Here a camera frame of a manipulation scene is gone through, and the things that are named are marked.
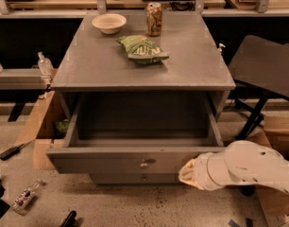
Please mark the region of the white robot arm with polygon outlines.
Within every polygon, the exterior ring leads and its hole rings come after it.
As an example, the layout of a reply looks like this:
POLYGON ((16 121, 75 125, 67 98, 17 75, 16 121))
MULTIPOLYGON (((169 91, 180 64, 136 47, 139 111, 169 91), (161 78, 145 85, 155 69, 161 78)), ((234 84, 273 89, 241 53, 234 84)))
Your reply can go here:
POLYGON ((289 195, 289 161, 272 148, 241 140, 202 153, 179 171, 182 183, 214 191, 229 185, 262 185, 289 195))

